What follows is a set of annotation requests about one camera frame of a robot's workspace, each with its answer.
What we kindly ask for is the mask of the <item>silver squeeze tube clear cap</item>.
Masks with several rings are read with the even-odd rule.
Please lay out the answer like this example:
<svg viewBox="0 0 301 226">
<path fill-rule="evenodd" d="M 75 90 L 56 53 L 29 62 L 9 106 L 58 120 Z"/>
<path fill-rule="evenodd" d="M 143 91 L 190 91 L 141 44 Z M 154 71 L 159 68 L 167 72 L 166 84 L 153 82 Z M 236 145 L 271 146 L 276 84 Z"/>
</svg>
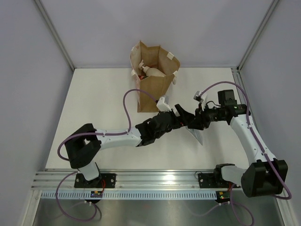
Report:
<svg viewBox="0 0 301 226">
<path fill-rule="evenodd" d="M 190 128 L 188 128 L 188 126 L 186 126 L 185 128 L 201 145 L 203 145 L 203 131 L 202 130 L 190 129 Z"/>
</svg>

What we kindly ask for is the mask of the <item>beige pump dispenser bottle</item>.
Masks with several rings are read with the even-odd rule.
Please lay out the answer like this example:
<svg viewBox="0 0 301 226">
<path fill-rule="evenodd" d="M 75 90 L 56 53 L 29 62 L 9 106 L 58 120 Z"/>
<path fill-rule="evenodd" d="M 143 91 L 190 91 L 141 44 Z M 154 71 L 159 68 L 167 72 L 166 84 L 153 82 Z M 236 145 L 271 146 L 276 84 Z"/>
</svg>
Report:
<svg viewBox="0 0 301 226">
<path fill-rule="evenodd" d="M 143 60 L 138 65 L 138 68 L 141 69 L 147 77 L 165 77 L 165 74 L 162 73 L 159 69 L 146 66 Z"/>
</svg>

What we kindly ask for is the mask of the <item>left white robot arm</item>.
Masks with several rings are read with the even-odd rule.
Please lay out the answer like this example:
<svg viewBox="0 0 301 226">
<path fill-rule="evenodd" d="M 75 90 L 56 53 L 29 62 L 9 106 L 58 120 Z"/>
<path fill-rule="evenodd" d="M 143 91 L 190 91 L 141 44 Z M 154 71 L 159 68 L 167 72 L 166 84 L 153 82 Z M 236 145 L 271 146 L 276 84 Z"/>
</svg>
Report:
<svg viewBox="0 0 301 226">
<path fill-rule="evenodd" d="M 147 146 L 164 134 L 188 126 L 195 118 L 180 105 L 175 106 L 178 113 L 165 102 L 158 101 L 159 113 L 127 131 L 96 130 L 88 123 L 69 136 L 64 142 L 70 166 L 83 176 L 81 182 L 94 188 L 100 185 L 102 175 L 94 157 L 101 149 L 121 146 Z"/>
</svg>

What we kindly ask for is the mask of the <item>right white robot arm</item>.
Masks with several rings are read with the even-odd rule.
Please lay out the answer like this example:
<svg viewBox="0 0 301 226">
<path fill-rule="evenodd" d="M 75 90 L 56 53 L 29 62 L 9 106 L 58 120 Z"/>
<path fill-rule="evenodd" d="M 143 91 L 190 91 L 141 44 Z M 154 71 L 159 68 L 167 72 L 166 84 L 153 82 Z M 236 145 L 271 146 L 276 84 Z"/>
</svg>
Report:
<svg viewBox="0 0 301 226">
<path fill-rule="evenodd" d="M 232 163 L 219 164 L 215 168 L 213 182 L 219 187 L 231 182 L 243 189 L 247 197 L 273 195 L 278 197 L 284 189 L 288 171 L 287 163 L 278 160 L 265 145 L 253 123 L 253 118 L 245 104 L 238 104 L 234 91 L 218 92 L 219 106 L 209 108 L 206 97 L 196 92 L 194 100 L 199 102 L 192 122 L 187 130 L 203 143 L 202 131 L 211 122 L 225 121 L 236 133 L 248 159 L 247 169 Z"/>
</svg>

